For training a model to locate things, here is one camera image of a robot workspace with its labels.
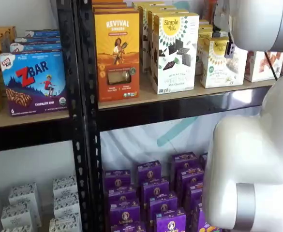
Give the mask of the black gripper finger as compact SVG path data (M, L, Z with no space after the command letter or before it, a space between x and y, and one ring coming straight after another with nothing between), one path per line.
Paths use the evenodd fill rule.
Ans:
M229 42L226 44L226 50L225 50L225 55L224 57L226 59L232 59L234 56L234 51L235 51L235 44L233 42L233 39L231 37L231 33L228 33L228 38L229 38Z

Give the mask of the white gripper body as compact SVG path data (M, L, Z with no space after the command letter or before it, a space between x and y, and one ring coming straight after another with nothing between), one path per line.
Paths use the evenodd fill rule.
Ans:
M230 0L217 0L213 24L219 30L230 32Z

